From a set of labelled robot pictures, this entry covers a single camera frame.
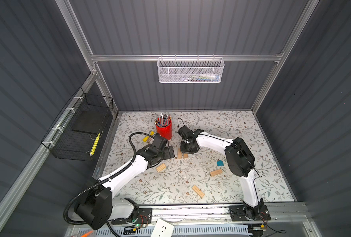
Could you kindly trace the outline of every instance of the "red pencil holder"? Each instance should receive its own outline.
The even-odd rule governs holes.
[[[170,140],[172,138],[172,127],[173,127],[173,122],[170,120],[170,124],[166,127],[159,127],[156,124],[156,129],[157,132],[159,133],[159,135],[161,137],[164,137],[168,140]]]

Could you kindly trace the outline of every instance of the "gray wall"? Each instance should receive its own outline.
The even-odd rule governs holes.
[[[0,1],[0,201],[88,75],[54,0]],[[32,231],[44,232],[39,229],[49,224],[56,232],[62,216],[43,211],[63,208],[59,203],[81,189],[89,170],[87,163],[49,158],[1,236],[26,234],[16,231],[23,225],[21,220],[26,229],[29,225]]]
[[[99,62],[120,111],[250,109],[274,62],[226,62],[221,83],[159,83],[156,62]]]
[[[351,236],[351,1],[320,1],[257,116],[324,236]]]
[[[77,1],[94,54],[277,54],[306,0]],[[221,83],[161,84],[155,63],[99,62],[121,111],[249,109],[273,62],[225,62]]]

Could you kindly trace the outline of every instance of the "wooden domino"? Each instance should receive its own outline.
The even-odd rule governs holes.
[[[156,170],[157,170],[158,172],[161,172],[161,171],[163,171],[164,169],[166,169],[166,164],[164,164],[164,163],[160,164],[160,165],[156,168]]]
[[[196,192],[199,197],[204,197],[204,192],[202,192],[197,186],[194,185],[191,189],[194,190],[194,192]]]
[[[211,177],[223,173],[222,169],[217,169],[210,172]]]

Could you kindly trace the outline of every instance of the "floral pattern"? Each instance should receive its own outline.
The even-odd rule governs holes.
[[[133,151],[128,142],[131,133],[149,133],[151,130],[156,132],[154,118],[157,114],[122,113],[103,175],[114,171],[132,158]],[[229,170],[224,154],[201,148],[197,153],[189,154],[188,158],[177,157],[181,142],[177,134],[177,119],[182,118],[191,130],[202,129],[212,135],[230,139],[238,136],[243,138],[255,156],[255,167],[261,174],[261,177],[256,179],[258,195],[266,202],[294,201],[251,111],[170,112],[170,115],[173,118],[170,145],[173,145],[176,157],[163,161],[167,167],[165,171],[158,173],[155,168],[150,168],[132,179],[116,197],[130,198],[139,204],[242,201],[239,179]],[[149,139],[145,143],[143,138],[143,135],[132,137],[136,149],[152,141]],[[222,160],[224,166],[217,166],[218,160]],[[223,173],[211,177],[210,172],[219,168]],[[193,185],[205,193],[203,198],[191,189]]]

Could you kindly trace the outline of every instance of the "yellow connector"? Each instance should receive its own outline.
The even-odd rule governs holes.
[[[146,137],[144,137],[144,139],[143,139],[142,141],[143,141],[143,142],[147,142],[148,138],[149,138],[149,136],[146,136]]]

